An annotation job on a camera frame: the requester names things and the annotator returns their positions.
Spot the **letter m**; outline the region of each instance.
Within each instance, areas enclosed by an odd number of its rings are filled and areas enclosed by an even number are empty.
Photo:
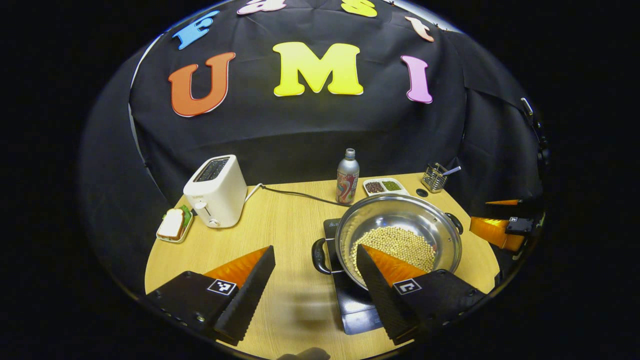
[[[273,47],[280,53],[280,85],[273,89],[276,96],[300,95],[305,86],[298,82],[298,71],[314,92],[320,92],[333,73],[327,89],[332,94],[360,95],[364,92],[358,83],[356,55],[360,49],[349,44],[333,44],[322,59],[303,42],[283,42]]]

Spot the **small plate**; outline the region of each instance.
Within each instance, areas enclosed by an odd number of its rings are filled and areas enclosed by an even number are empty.
[[[395,183],[396,185],[398,185],[398,187],[400,188],[400,190],[388,190],[387,187],[382,183],[383,181],[392,181],[393,183]],[[380,186],[382,186],[382,188],[384,189],[384,191],[381,192],[377,192],[377,193],[371,193],[367,190],[367,184],[369,183],[380,183]],[[369,180],[365,180],[362,183],[362,186],[364,186],[364,191],[367,193],[367,196],[371,196],[371,195],[376,195],[379,193],[401,193],[403,195],[409,195],[409,192],[406,191],[406,189],[404,188],[404,186],[402,186],[402,184],[394,179],[393,177],[380,177],[378,179],[369,179]]]
[[[182,232],[182,236],[178,239],[178,240],[174,240],[174,239],[169,239],[169,238],[164,238],[162,236],[158,235],[158,231],[156,230],[156,238],[163,240],[163,241],[167,241],[170,243],[174,243],[174,244],[179,244],[181,242],[184,241],[184,239],[187,237],[187,233],[189,232],[189,229],[191,228],[191,224],[193,224],[193,219],[196,216],[194,216],[194,214],[191,214],[191,218],[189,219],[189,222],[187,223],[187,228]]]

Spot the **power cord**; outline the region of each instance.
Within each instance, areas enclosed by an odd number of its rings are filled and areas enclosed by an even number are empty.
[[[249,193],[249,195],[246,197],[246,199],[244,200],[244,202],[246,202],[247,200],[249,200],[249,198],[251,197],[251,195],[253,195],[253,193],[255,193],[256,190],[258,190],[258,188],[263,188],[265,190],[269,190],[271,192],[276,192],[276,193],[283,193],[283,194],[287,194],[287,195],[298,195],[298,196],[304,196],[304,197],[308,197],[314,200],[319,200],[322,202],[327,202],[329,204],[334,204],[334,205],[340,205],[340,206],[345,206],[345,207],[350,207],[351,205],[349,204],[341,204],[339,202],[334,202],[334,201],[329,201],[329,200],[324,200],[324,199],[320,199],[319,197],[315,197],[306,193],[298,193],[298,192],[287,192],[287,191],[283,191],[283,190],[276,190],[276,189],[270,189],[266,186],[264,186],[262,183],[258,184],[255,186],[255,188],[253,188],[253,190]]]

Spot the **orange letter u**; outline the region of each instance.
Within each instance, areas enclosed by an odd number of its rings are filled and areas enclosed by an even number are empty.
[[[191,76],[198,65],[187,65],[169,75],[171,105],[175,113],[183,117],[193,117],[218,107],[227,96],[229,62],[235,57],[235,53],[224,53],[205,61],[211,68],[211,91],[202,99],[194,99],[191,95]]]

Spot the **black cooktop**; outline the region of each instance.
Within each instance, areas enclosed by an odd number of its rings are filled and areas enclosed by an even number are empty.
[[[342,269],[335,253],[334,242],[335,230],[339,222],[339,218],[324,221],[324,237],[332,271]],[[345,334],[360,334],[382,327],[382,322],[371,301],[369,292],[351,280],[346,272],[332,274],[332,277]]]

